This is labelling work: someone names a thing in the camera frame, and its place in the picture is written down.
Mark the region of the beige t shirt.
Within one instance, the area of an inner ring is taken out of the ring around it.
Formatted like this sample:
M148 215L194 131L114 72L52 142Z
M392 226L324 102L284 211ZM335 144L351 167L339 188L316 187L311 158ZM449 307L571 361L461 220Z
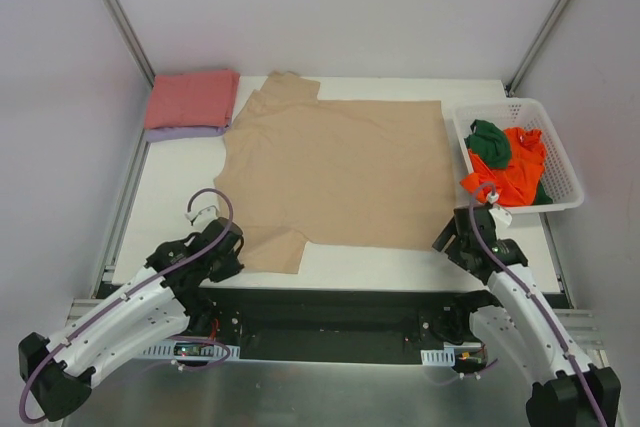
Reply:
M215 184L243 230L243 264L294 274L309 243L429 249L456 203L440 103L319 89L274 73L225 134Z

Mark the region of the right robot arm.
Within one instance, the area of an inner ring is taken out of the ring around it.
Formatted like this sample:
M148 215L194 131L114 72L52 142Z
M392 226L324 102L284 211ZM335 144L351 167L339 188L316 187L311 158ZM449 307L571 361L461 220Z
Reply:
M532 426L613 426L621 382L598 367L570 336L539 291L528 260L496 234L494 207L455 209L433 247L480 280L483 289L456 296L430 323L439 340L478 339L488 358L517 375Z

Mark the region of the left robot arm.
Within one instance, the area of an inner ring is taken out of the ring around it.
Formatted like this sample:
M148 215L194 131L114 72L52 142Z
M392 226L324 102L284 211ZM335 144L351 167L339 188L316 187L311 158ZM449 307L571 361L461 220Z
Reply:
M111 373L157 342L186 336L214 340L221 324L213 302L200 291L242 270L244 234L218 218L201 232L162 243L144 266L84 316L48 336L32 332L18 344L25 383L19 416L33 398L43 419L55 422L75 412Z

